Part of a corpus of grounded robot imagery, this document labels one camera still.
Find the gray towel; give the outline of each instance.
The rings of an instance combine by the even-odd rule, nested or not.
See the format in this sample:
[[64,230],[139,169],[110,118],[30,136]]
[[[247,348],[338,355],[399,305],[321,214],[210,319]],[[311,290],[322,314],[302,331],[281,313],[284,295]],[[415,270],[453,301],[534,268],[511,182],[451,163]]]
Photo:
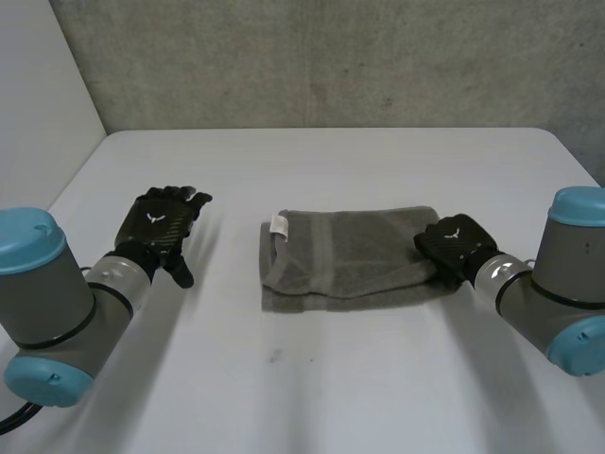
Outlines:
[[282,211],[288,240],[261,226],[263,310],[358,310],[402,306],[451,290],[414,236],[439,216],[429,207],[370,212]]

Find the robotic hand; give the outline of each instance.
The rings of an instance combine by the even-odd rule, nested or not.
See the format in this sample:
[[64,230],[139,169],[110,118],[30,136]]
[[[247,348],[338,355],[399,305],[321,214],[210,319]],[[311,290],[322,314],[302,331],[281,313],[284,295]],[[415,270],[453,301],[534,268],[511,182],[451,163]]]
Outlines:
[[194,279],[182,257],[182,242],[201,207],[211,200],[212,196],[196,194],[191,186],[152,187],[130,208],[110,254],[138,262],[149,280],[158,268],[164,268],[181,288],[191,288]]
[[605,189],[568,187],[548,211],[532,269],[466,215],[414,238],[444,281],[480,299],[569,375],[605,369]]
[[0,323],[19,347],[4,374],[10,390],[39,406],[75,405],[147,298],[155,271],[193,286],[182,243],[211,200],[188,186],[149,189],[130,208],[115,249],[85,277],[48,213],[0,211]]

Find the white table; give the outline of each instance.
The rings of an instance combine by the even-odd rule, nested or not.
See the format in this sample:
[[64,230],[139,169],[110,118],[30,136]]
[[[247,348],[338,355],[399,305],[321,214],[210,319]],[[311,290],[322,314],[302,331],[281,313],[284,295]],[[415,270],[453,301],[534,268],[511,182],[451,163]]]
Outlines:
[[[283,208],[432,205],[535,256],[555,192],[594,185],[534,129],[129,131],[54,204],[81,265],[153,185],[212,194],[188,240],[197,285],[155,293],[88,399],[0,439],[10,453],[571,453],[605,449],[605,375],[565,375],[469,288],[356,313],[261,312],[261,221]],[[14,353],[8,341],[5,364]],[[18,399],[0,390],[2,408]]]

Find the white label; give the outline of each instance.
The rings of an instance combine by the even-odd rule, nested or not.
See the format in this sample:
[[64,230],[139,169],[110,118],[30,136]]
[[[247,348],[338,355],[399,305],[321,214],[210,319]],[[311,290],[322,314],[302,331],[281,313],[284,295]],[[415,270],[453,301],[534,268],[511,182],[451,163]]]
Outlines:
[[280,215],[273,215],[271,217],[271,225],[268,230],[272,234],[279,234],[285,236],[285,241],[287,241],[287,229],[288,223],[287,219]]

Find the concrete wall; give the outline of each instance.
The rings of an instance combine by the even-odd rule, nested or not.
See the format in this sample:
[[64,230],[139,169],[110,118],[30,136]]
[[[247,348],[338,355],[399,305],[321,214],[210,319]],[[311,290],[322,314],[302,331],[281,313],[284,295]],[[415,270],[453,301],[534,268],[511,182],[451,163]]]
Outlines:
[[48,208],[105,131],[47,1],[0,1],[0,82],[0,209]]
[[108,131],[540,127],[605,183],[602,0],[51,4]]

